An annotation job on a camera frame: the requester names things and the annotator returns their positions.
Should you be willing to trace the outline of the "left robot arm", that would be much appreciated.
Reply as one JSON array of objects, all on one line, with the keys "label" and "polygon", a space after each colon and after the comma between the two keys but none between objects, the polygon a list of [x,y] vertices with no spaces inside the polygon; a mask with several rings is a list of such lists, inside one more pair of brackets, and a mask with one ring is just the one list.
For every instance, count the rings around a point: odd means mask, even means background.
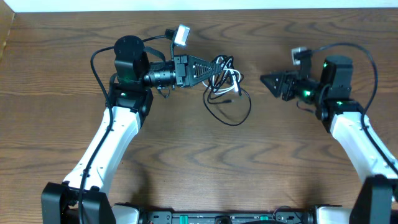
[{"label": "left robot arm", "polygon": [[106,101],[101,125],[63,182],[49,182],[43,189],[44,223],[139,223],[137,208],[111,205],[108,194],[128,145],[150,112],[152,89],[192,87],[222,71],[220,64],[192,55],[166,60],[134,35],[121,37],[110,49],[116,56],[116,73],[109,88],[99,84]]}]

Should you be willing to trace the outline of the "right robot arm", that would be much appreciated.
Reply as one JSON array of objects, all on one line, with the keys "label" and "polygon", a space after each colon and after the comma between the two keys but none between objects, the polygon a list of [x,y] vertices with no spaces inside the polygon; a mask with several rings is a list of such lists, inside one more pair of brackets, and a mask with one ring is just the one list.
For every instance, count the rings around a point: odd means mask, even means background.
[{"label": "right robot arm", "polygon": [[309,77],[311,58],[299,70],[262,75],[260,81],[284,101],[313,105],[317,119],[336,139],[354,166],[362,187],[353,208],[318,205],[300,216],[301,223],[396,223],[397,159],[373,130],[365,109],[350,97],[353,61],[327,56],[319,81]]}]

